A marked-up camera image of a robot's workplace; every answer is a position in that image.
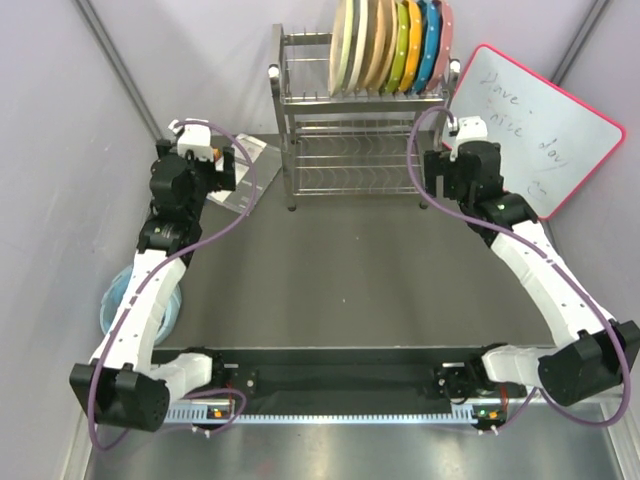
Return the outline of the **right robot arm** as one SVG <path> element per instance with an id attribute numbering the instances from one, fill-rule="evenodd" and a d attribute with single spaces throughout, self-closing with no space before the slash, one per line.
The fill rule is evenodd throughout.
<path id="1" fill-rule="evenodd" d="M 543 390 L 568 407 L 616 386 L 627 387 L 639 353 L 639 328 L 620 323 L 590 297 L 549 243 L 523 196 L 504 187 L 496 143 L 470 141 L 454 151 L 424 155 L 424 188 L 459 207 L 467 225 L 511 270 L 544 318 L 553 345 L 493 344 L 469 367 L 466 380 L 487 396 L 502 383 Z"/>

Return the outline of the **beige bird plate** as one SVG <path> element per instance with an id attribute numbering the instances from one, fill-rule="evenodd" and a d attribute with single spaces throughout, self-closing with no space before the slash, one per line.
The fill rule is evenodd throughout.
<path id="1" fill-rule="evenodd" d="M 380 91 L 385 84 L 395 55 L 395 47 L 398 35 L 398 14 L 397 2 L 388 0 L 383 2 L 384 12 L 386 13 L 386 37 L 383 50 L 383 57 L 379 65 L 374 80 L 369 85 L 370 91 Z"/>
<path id="2" fill-rule="evenodd" d="M 358 79 L 358 90 L 371 88 L 382 59 L 386 39 L 386 13 L 383 1 L 369 2 L 365 53 Z"/>

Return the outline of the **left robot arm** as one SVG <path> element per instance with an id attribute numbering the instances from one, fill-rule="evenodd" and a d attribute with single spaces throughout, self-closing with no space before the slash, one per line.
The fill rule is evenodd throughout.
<path id="1" fill-rule="evenodd" d="M 191 347 L 154 367 L 152 354 L 170 298 L 201 238 L 200 218 L 212 191 L 236 188 L 233 147 L 156 145 L 149 214 L 139 233 L 133 269 L 104 340 L 91 360 L 73 366 L 69 382 L 88 419 L 97 424 L 154 432 L 170 405 L 194 390 L 216 396 L 227 374 L 215 354 Z"/>

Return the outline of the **white blue leaf plate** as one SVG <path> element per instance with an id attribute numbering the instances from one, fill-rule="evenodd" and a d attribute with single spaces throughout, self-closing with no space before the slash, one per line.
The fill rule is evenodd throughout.
<path id="1" fill-rule="evenodd" d="M 355 47 L 352 49 L 354 52 L 354 58 L 352 62 L 351 73 L 349 75 L 348 83 L 344 89 L 346 94 L 354 93 L 357 90 L 358 81 L 361 73 L 361 68 L 364 60 L 367 34 L 369 29 L 369 2 L 367 0 L 360 0 L 358 5 L 358 28 Z"/>

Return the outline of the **cream green plate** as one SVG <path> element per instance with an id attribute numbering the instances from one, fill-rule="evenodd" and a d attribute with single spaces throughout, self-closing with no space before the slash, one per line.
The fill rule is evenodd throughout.
<path id="1" fill-rule="evenodd" d="M 353 0 L 341 0 L 338 3 L 329 56 L 328 91 L 331 97 L 336 96 L 343 88 L 353 37 L 354 14 Z"/>

